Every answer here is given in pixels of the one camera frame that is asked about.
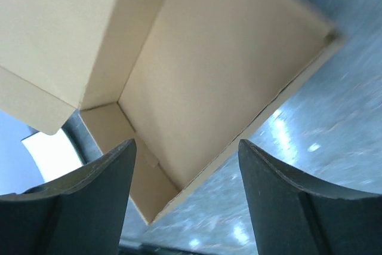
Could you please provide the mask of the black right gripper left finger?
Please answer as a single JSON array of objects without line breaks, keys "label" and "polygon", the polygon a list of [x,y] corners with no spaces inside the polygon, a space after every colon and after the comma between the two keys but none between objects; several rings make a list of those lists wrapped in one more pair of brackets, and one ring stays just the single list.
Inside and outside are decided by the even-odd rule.
[{"label": "black right gripper left finger", "polygon": [[117,254],[137,145],[126,140],[58,179],[1,196],[1,254]]}]

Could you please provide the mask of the brown cardboard box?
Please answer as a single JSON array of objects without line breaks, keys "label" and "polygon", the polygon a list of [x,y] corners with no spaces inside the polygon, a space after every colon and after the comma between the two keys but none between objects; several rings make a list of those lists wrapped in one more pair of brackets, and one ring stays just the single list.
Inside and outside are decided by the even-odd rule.
[{"label": "brown cardboard box", "polygon": [[151,224],[342,41],[305,0],[1,0],[1,109],[45,134],[78,110],[102,152],[135,139]]}]

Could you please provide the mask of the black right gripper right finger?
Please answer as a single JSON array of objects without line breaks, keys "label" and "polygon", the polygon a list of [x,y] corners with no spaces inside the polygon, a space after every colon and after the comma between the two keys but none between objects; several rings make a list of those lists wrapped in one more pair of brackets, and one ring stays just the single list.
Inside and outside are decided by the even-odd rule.
[{"label": "black right gripper right finger", "polygon": [[380,254],[381,195],[305,173],[249,140],[238,149],[259,254]]}]

